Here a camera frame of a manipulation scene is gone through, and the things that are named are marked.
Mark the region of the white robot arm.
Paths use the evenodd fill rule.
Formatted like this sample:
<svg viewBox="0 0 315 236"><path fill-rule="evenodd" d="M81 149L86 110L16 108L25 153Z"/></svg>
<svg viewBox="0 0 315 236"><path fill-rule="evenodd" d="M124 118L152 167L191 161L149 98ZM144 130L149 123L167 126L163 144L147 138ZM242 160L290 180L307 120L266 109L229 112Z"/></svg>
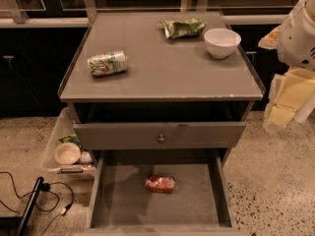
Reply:
<svg viewBox="0 0 315 236"><path fill-rule="evenodd" d="M299 0L258 46L276 49L278 59L289 67L267 117L270 124L286 126L315 92L315 0Z"/></svg>

